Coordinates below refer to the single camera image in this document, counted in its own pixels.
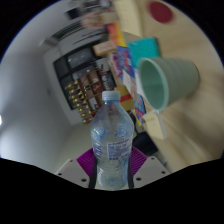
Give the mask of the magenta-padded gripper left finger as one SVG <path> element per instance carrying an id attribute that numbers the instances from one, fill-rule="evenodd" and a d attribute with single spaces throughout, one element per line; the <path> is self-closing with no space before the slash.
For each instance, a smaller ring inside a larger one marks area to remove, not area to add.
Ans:
<path id="1" fill-rule="evenodd" d="M 97 182 L 97 165 L 93 149 L 77 159 L 68 159 L 56 175 L 80 187 L 94 189 Z"/>

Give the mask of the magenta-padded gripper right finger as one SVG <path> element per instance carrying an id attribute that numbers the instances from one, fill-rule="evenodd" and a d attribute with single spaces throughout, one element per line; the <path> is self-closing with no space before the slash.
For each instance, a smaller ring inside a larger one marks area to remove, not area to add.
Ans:
<path id="1" fill-rule="evenodd" d="M 155 156 L 147 157 L 137 148 L 132 148 L 128 168 L 129 189 L 144 187 L 169 174 L 170 172 Z"/>

